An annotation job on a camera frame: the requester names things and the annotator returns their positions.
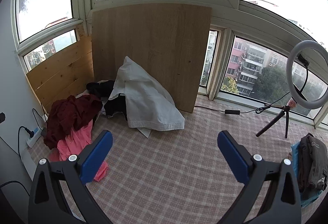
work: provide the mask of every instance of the wood panel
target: wood panel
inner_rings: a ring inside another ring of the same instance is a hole
[[[91,37],[62,49],[27,73],[40,102],[50,112],[52,103],[77,95],[94,81]]]
[[[47,58],[27,73],[27,78],[33,90],[37,90],[61,69],[91,51],[91,36],[88,36]]]
[[[192,112],[202,74],[211,8],[169,3],[94,12],[95,80],[115,80],[129,56],[159,81],[178,109]]]

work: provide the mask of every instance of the silver bolt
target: silver bolt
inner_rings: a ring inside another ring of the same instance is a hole
[[[69,157],[68,157],[68,160],[69,161],[75,161],[77,159],[77,155],[70,155]]]
[[[262,160],[262,156],[259,155],[259,154],[255,154],[255,155],[253,155],[253,159],[256,160],[256,161],[261,161]]]
[[[288,166],[291,164],[290,160],[287,159],[287,158],[284,159],[284,163],[285,163],[286,165],[288,165]]]
[[[40,164],[40,165],[43,165],[43,164],[45,164],[46,162],[47,162],[47,160],[46,160],[45,158],[42,158],[42,159],[40,159],[39,164]]]

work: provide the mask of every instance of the pink clothing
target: pink clothing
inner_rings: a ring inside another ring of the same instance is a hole
[[[49,155],[51,161],[64,161],[72,154],[78,155],[81,153],[86,145],[91,144],[91,129],[92,120],[88,125],[83,126],[80,130],[75,131],[71,128],[71,134],[67,135],[65,139],[62,139],[57,144],[57,149],[52,151]],[[108,164],[103,161],[96,176],[95,181],[100,181],[105,175],[108,169]]]

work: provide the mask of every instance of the teal fabric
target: teal fabric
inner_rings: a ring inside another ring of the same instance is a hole
[[[291,146],[292,149],[292,165],[293,165],[293,170],[295,172],[296,178],[298,175],[298,148],[300,146],[300,142],[297,142],[296,144],[293,144]],[[319,190],[314,196],[310,197],[307,200],[301,200],[301,207],[306,207],[309,204],[313,203],[315,200],[317,200],[317,198],[319,197],[319,195],[322,193],[322,190]]]

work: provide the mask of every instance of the plaid floor covering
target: plaid floor covering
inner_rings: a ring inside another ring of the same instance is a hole
[[[198,96],[196,105],[232,109],[205,96]],[[199,107],[193,113],[182,114],[186,119],[184,130],[152,131],[148,139],[137,129],[129,128],[123,115],[110,119],[102,116],[96,121],[92,138],[109,130],[114,144],[106,157],[106,177],[87,187],[114,224],[217,223],[243,187],[217,147],[221,130],[228,130],[251,154],[261,154],[265,160],[275,162],[287,157],[290,145],[308,132],[328,145],[328,134],[308,125],[290,123],[285,139],[284,120],[257,138],[255,133],[272,119],[264,115],[224,115]],[[29,151],[36,163],[50,152],[42,138]],[[72,211],[80,216],[66,184],[62,186]],[[247,219],[256,216],[268,186],[269,183],[263,185]],[[326,192],[302,209],[302,223],[313,214]]]

